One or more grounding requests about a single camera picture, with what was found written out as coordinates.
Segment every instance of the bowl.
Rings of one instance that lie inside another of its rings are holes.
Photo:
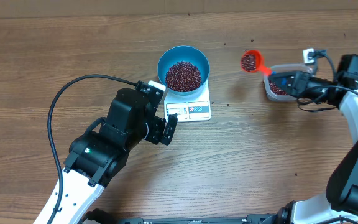
[[[209,77],[209,62],[200,50],[190,46],[173,47],[161,56],[157,65],[157,75],[160,82],[165,86],[167,85],[165,83],[167,72],[172,65],[178,62],[190,62],[195,65],[201,73],[201,85],[197,89],[188,92],[179,92],[169,88],[168,90],[180,96],[192,95],[202,90]]]

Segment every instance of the white digital scale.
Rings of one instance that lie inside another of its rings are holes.
[[[209,100],[208,81],[202,90],[188,96],[176,95],[167,90],[164,99],[165,119],[170,114],[178,114],[178,122],[209,121],[211,119],[211,101]]]

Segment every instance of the wooden tabletop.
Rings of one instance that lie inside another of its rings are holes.
[[[259,49],[268,66],[301,63],[302,50],[317,47],[337,65],[342,54],[358,54],[358,11],[6,19],[0,223],[32,223],[56,184],[47,113],[57,91],[90,73],[157,80],[160,56],[176,45],[200,49],[211,64],[212,119],[178,124],[169,146],[140,143],[91,209],[119,217],[232,217],[275,213],[325,191],[352,147],[346,120],[338,110],[311,114],[269,101],[262,76],[242,72],[240,57]],[[318,76],[331,78],[328,63],[320,65]],[[128,87],[95,79],[64,92],[53,114],[61,162]]]

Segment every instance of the cable connector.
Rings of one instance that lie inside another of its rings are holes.
[[[314,65],[316,63],[313,48],[303,50],[303,62],[305,65]]]

